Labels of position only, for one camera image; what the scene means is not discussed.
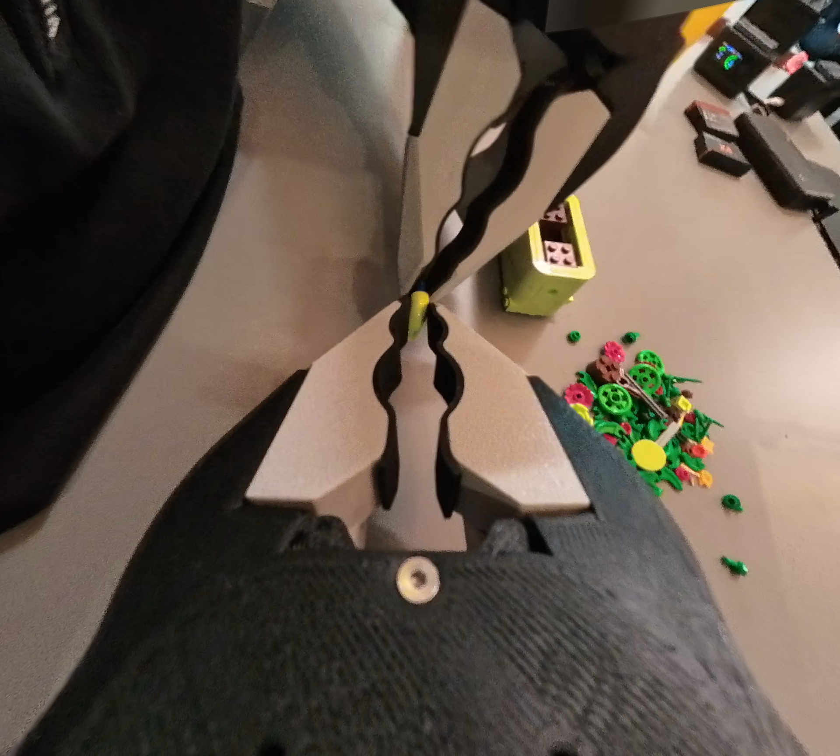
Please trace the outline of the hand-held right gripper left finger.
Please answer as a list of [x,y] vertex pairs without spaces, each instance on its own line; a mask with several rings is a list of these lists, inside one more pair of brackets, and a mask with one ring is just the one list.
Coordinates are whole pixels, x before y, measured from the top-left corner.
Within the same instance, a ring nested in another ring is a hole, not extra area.
[[375,391],[375,367],[404,328],[395,301],[312,363],[245,493],[259,506],[364,526],[383,503],[375,469],[388,445],[392,410]]

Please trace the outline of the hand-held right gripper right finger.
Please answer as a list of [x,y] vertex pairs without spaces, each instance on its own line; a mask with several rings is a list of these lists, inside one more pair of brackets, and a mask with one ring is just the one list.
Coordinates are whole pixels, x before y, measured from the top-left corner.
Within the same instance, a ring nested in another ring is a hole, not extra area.
[[446,518],[524,519],[592,503],[527,374],[442,304],[427,310],[445,403],[435,487]]

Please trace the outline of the black power brick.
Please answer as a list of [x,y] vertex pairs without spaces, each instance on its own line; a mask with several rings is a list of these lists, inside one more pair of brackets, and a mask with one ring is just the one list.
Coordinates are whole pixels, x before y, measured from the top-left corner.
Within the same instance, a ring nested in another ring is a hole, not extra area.
[[838,212],[839,175],[807,158],[778,121],[745,111],[734,125],[741,153],[778,205],[817,219]]

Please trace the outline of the black charging box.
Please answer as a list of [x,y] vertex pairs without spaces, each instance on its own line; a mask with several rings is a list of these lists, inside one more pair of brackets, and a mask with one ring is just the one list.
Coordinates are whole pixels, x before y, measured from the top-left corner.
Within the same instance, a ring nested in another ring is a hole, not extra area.
[[773,66],[783,69],[786,79],[762,103],[782,120],[803,121],[815,113],[827,115],[838,108],[838,60],[813,61],[804,51],[784,52]]

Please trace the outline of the black charger with display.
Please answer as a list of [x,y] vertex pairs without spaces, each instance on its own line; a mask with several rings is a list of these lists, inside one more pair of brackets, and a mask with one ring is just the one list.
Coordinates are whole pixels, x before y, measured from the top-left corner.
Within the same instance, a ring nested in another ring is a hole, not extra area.
[[737,20],[721,19],[694,72],[731,100],[814,27],[824,0],[755,0]]

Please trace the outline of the small black battery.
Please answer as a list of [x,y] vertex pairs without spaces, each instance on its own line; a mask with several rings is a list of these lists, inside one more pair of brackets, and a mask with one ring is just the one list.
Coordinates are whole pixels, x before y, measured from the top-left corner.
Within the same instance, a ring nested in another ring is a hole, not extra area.
[[741,179],[753,169],[737,144],[712,133],[697,133],[694,148],[698,163],[731,178]]
[[727,142],[735,142],[739,137],[730,112],[718,105],[695,100],[684,110],[684,115],[698,134],[713,135]]

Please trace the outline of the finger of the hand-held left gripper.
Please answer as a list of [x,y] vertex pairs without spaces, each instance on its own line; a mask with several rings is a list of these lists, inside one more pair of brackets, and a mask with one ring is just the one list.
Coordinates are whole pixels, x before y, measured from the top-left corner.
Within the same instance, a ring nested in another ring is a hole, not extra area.
[[474,145],[508,109],[521,81],[509,22],[467,0],[427,116],[406,142],[399,237],[399,294],[412,291],[438,254]]
[[518,112],[496,177],[472,200],[456,237],[423,278],[442,300],[543,215],[602,131],[610,114],[593,90],[552,101],[543,91]]

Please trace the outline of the lime toy brick pot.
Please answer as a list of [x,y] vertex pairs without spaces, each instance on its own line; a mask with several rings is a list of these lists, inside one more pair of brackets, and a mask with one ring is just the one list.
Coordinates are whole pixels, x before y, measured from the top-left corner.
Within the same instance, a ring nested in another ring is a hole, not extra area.
[[570,195],[499,255],[501,301],[510,314],[549,318],[595,276],[580,200]]

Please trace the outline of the pile of small toy pieces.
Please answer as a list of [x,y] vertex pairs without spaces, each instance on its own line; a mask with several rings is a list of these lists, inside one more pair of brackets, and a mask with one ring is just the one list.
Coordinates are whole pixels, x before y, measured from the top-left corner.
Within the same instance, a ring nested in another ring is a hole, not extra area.
[[721,574],[756,576],[758,504],[738,376],[706,345],[562,328],[565,397],[656,497],[688,495]]

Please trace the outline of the person's black jacket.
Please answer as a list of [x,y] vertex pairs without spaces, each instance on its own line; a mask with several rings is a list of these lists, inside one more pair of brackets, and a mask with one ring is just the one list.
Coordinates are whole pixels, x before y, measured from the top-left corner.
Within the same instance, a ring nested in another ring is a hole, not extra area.
[[157,339],[232,170],[246,0],[1,0],[1,527]]

